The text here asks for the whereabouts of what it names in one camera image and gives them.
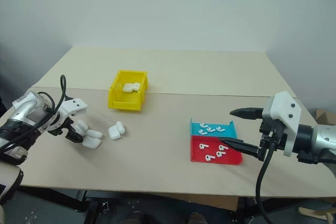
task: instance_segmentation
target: yellow plastic tray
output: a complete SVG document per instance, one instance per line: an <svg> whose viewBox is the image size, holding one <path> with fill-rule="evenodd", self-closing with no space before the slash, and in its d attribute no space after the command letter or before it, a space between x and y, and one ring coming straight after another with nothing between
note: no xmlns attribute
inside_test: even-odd
<svg viewBox="0 0 336 224"><path fill-rule="evenodd" d="M138 92L122 92L125 83L140 83ZM110 109L119 110L141 110L141 105L145 102L145 93L148 88L147 72L119 70L112 86L109 89L108 106Z"/></svg>

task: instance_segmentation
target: red tray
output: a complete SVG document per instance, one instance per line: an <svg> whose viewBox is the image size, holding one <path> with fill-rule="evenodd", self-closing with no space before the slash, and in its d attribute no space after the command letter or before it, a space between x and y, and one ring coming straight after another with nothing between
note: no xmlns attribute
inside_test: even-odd
<svg viewBox="0 0 336 224"><path fill-rule="evenodd" d="M206 144L209 147L200 149L199 144ZM220 145L226 146L217 137L191 135L191 161L226 165L240 165L242 163L243 157L241 153L232 148L224 150L226 154L217 157L216 152L219 151L218 147ZM205 155L215 156L216 158L206 161Z"/></svg>

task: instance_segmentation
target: floor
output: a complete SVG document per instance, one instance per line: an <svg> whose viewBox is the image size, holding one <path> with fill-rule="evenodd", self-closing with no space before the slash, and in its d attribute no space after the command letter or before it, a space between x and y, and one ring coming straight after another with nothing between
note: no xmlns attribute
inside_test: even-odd
<svg viewBox="0 0 336 224"><path fill-rule="evenodd" d="M66 194L74 197L75 190L67 190ZM313 199L302 202L294 207L283 209L270 214L270 219L274 223L307 223L322 224L323 220L312 219L298 214L298 207L307 207L314 210L326 209L332 207L329 203L322 200ZM3 205L6 214L6 224L57 224L57 223L83 223L86 214L75 212L64 207L60 207L49 202L16 193L14 198ZM140 210L143 213L150 213L150 223L153 224L171 224L185 223L189 214L200 212L206 218L209 224L213 223L232 223L230 212L209 206L202 206L191 202L179 200L159 200L159 199L141 199L141 200L122 200L120 204L112 208L107 214L99 216L97 224L117 224L125 215L134 210ZM247 219L249 224L266 223L262 217Z"/></svg>

